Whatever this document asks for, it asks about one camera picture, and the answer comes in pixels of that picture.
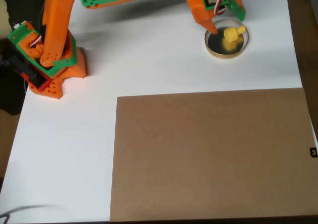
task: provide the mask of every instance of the wooden floor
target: wooden floor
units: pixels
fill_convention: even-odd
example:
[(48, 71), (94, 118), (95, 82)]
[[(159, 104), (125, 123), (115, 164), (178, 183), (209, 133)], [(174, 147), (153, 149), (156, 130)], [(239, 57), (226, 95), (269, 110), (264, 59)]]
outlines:
[[(318, 134), (318, 27), (311, 4), (288, 0), (296, 56), (309, 112)], [(0, 110), (0, 186), (4, 177), (19, 115)]]

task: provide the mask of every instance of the robotic arm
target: robotic arm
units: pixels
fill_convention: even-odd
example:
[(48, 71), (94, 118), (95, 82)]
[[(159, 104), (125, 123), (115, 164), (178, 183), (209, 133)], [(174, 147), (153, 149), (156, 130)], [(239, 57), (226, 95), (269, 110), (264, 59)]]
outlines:
[[(131, 0), (81, 0), (83, 6), (96, 9)], [(245, 8), (241, 0), (187, 0), (197, 23), (217, 33), (212, 18), (226, 9), (244, 20)], [(61, 98), (62, 83), (69, 77), (86, 76), (84, 58), (68, 30), (74, 0), (45, 0), (42, 28), (39, 34), (29, 22), (22, 23), (9, 36), (18, 51), (30, 62), (19, 72), (29, 82), (30, 89), (40, 95)]]

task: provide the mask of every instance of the white table surface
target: white table surface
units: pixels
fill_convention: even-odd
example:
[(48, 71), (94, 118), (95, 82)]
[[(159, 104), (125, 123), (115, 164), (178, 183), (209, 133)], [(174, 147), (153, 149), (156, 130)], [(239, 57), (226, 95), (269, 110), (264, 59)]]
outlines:
[[(108, 221), (118, 96), (302, 87), (287, 0), (243, 0), (250, 42), (230, 60), (205, 49), (205, 29), (181, 0), (89, 10), (76, 0), (70, 30), (89, 76), (60, 100), (28, 91), (0, 195), (9, 223)], [(217, 19), (235, 16), (227, 12)]]

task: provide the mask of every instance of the yellow object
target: yellow object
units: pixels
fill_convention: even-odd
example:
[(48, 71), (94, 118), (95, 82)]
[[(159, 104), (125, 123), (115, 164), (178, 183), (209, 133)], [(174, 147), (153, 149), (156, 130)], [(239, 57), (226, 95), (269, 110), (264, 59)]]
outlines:
[(233, 42), (239, 38), (240, 34), (243, 34), (246, 31), (246, 28), (242, 25), (239, 28), (230, 27), (224, 30), (224, 37), (226, 41)]
[(238, 39), (236, 39), (233, 42), (228, 42), (225, 38), (222, 39), (222, 46), (225, 50), (231, 51), (237, 48), (238, 44), (243, 42), (243, 36), (240, 36)]

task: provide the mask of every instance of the cardboard sheet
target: cardboard sheet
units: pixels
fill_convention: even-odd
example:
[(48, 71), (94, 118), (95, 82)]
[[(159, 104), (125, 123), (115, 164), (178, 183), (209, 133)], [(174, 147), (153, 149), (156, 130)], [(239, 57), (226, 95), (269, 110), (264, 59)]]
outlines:
[(119, 97), (111, 221), (318, 214), (302, 88)]

